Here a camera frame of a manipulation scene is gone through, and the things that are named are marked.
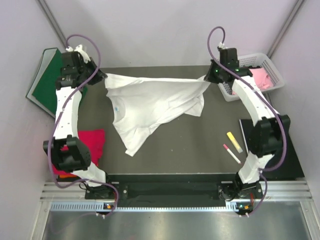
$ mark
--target white t-shirt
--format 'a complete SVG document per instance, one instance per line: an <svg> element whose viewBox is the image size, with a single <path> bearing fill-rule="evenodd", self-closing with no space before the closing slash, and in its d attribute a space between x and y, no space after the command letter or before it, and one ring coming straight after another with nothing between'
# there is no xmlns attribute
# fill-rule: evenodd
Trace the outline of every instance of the white t-shirt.
<svg viewBox="0 0 320 240"><path fill-rule="evenodd" d="M159 125L182 114L200 117L203 92L209 86L199 79L130 77L108 73L105 87L111 99L113 125L126 154L133 156Z"/></svg>

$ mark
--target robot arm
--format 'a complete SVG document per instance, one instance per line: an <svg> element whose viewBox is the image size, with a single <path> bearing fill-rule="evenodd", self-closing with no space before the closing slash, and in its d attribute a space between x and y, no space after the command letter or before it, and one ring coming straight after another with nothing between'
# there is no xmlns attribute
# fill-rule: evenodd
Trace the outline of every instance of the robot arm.
<svg viewBox="0 0 320 240"><path fill-rule="evenodd" d="M265 99L257 87L252 73L247 67L240 67L236 48L218 48L220 63L232 72L242 77L249 83L262 98ZM227 83L230 88L240 97L245 108L248 110L253 122L253 130L247 143L249 154L243 167L237 172L233 181L234 191L239 196L250 193L259 184L259 169L264 169L277 151L282 150L283 140L277 120L271 110L261 101L242 81L224 71L215 61L211 60L210 69L205 80L211 83ZM279 115L288 134L290 119L287 115Z"/></svg>
<svg viewBox="0 0 320 240"><path fill-rule="evenodd" d="M53 135L51 144L51 160L57 170L79 176L82 179L91 179L106 183L107 174L91 162L88 147L79 140L78 136L78 109L82 93L77 91L63 105L70 94L80 86L95 71L96 64L79 45L73 50L67 48L62 54L61 76L55 82L57 109L56 117L63 111L61 119ZM98 71L90 85L107 78L102 71ZM43 149L48 154L48 141L43 142ZM99 187L100 184L87 182L90 187Z"/></svg>

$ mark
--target laundry basket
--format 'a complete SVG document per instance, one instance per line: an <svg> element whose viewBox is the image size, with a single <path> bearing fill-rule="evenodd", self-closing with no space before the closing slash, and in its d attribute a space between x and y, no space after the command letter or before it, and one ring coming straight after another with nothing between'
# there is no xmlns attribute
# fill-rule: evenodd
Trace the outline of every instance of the laundry basket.
<svg viewBox="0 0 320 240"><path fill-rule="evenodd" d="M269 87L268 89L263 89L261 92L269 92L274 89L281 88L285 85L284 79L280 75L279 71L276 69L275 65L272 61L267 57L267 55L263 53L255 53L245 56L238 57L240 67L243 66L260 66L265 69L266 73L270 76L271 81L273 83L273 87ZM219 83L218 84L224 99L227 102L231 102L234 100L240 99L237 95L232 95L232 90L227 83Z"/></svg>

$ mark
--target red cloth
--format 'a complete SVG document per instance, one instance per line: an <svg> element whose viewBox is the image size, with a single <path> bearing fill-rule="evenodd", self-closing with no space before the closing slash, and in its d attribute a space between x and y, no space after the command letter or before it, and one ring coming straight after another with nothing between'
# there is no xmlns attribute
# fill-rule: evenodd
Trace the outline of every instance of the red cloth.
<svg viewBox="0 0 320 240"><path fill-rule="evenodd" d="M103 148L105 144L105 131L103 129L97 129L93 131L79 131L79 139L89 148L91 153L91 162L98 166L99 158L101 158L103 153ZM61 175L63 177L74 177L73 174L67 173L65 171L57 170L54 166L54 174Z"/></svg>

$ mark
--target green board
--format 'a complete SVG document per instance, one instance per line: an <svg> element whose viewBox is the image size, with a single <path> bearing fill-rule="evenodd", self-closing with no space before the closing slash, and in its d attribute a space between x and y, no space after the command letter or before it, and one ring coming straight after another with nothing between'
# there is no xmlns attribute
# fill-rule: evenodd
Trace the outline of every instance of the green board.
<svg viewBox="0 0 320 240"><path fill-rule="evenodd" d="M57 110L56 79L61 75L62 53L57 48L48 48L43 51L39 68L34 81L26 95L51 116L55 117ZM87 88L83 88L82 99Z"/></svg>

